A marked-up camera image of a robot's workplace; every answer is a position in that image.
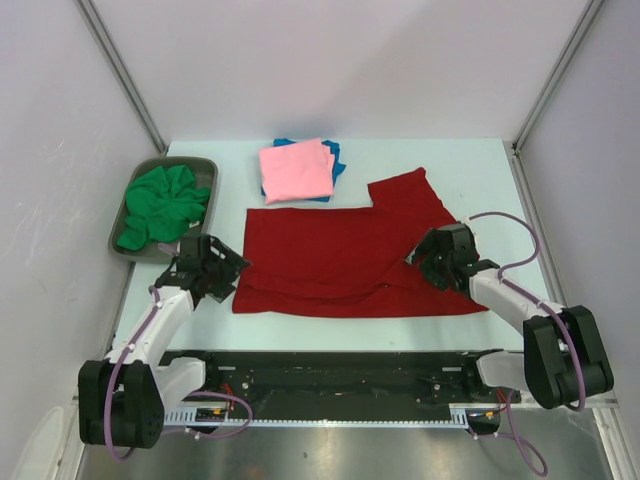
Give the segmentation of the red t shirt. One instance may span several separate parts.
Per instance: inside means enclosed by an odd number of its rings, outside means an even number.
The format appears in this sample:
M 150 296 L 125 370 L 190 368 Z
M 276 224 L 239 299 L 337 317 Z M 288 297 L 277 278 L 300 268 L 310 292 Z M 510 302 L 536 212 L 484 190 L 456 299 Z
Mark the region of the red t shirt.
M 250 209 L 236 314 L 397 318 L 474 314 L 482 306 L 424 280 L 406 258 L 454 218 L 425 169 L 369 184 L 360 208 Z

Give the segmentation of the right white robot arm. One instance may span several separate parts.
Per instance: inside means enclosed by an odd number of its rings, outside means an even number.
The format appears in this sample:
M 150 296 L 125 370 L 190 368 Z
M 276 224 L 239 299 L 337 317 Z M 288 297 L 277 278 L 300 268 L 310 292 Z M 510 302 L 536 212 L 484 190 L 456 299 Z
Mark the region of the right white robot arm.
M 431 229 L 408 255 L 424 279 L 455 291 L 498 315 L 522 337 L 520 352 L 480 355 L 461 376 L 463 393 L 484 401 L 497 387 L 526 391 L 545 409 L 585 406 L 611 391 L 614 375 L 594 314 L 540 299 L 483 259 L 471 228 L 461 222 Z

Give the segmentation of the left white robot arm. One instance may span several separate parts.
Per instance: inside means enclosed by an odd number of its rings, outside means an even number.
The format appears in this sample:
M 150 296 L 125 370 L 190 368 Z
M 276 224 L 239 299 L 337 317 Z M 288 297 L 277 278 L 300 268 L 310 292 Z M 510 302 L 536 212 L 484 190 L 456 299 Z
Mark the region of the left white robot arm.
M 78 373 L 79 436 L 83 443 L 149 449 L 159 440 L 165 412 L 195 395 L 207 400 L 221 376 L 197 358 L 160 361 L 179 328 L 207 296 L 217 302 L 235 290 L 249 262 L 211 235 L 186 237 L 155 282 L 151 302 L 129 337 Z

